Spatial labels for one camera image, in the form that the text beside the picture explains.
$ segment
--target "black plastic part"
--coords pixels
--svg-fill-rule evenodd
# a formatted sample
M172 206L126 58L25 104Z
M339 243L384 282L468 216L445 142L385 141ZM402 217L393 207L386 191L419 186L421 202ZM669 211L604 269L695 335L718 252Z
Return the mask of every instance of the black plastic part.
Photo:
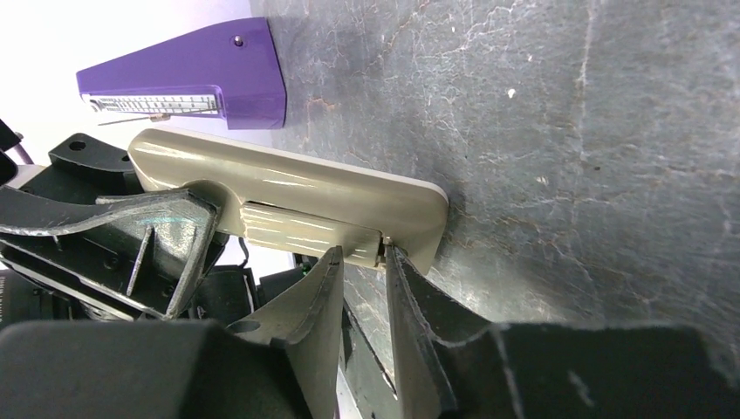
M333 418L342 260L330 249L232 324L238 338L202 321L10 327L0 333L0 416Z
M84 134L49 156L20 191L0 187L6 264L122 319L178 317L225 247L219 208L184 189L138 195L126 152Z
M247 282L254 280L249 268L216 266L195 291L191 319L212 319L223 326L252 313Z
M0 330L29 320L69 319L70 304L14 271L0 271Z
M740 417L740 380L694 330L490 323L399 249L386 261L405 418Z
M284 353L209 322L24 323L0 376L8 418L311 417Z
M0 151L8 151L21 143L16 133L13 132L3 120L0 120Z
M314 418L331 418L336 409L343 276L342 250L333 247L297 284L229 326L285 354Z
M288 288L295 285L304 276L302 267L293 268L288 271L282 271L261 277L257 286L257 304L264 306L278 295L282 294Z
M0 186L13 180L18 174L18 166L3 151L0 151Z
M296 266L303 265L311 269L319 261L319 258L293 253L293 260L295 261Z

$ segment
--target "hole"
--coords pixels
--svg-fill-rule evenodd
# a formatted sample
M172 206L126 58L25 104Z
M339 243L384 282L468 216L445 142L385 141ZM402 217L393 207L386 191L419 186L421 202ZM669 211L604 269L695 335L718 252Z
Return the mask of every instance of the hole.
M87 147L87 144L85 144L85 142L84 142L84 141L72 141L72 142L70 143L70 149L71 149L72 151L80 151L80 150L84 150L84 149L85 149L85 147Z
M115 256L111 256L108 259L106 259L105 262L103 262L103 266L105 266L106 269L110 271L115 271L116 269L118 269L119 264L120 264L120 261Z
M229 330L233 333L246 333L246 332L254 332L257 330L261 325L258 321L255 320L242 320L238 321L236 323L232 323L231 326L229 326Z
M172 296L172 293L173 292L175 292L175 286L174 285L170 285L170 286L167 287L166 290L162 291L162 297L169 298L169 297Z

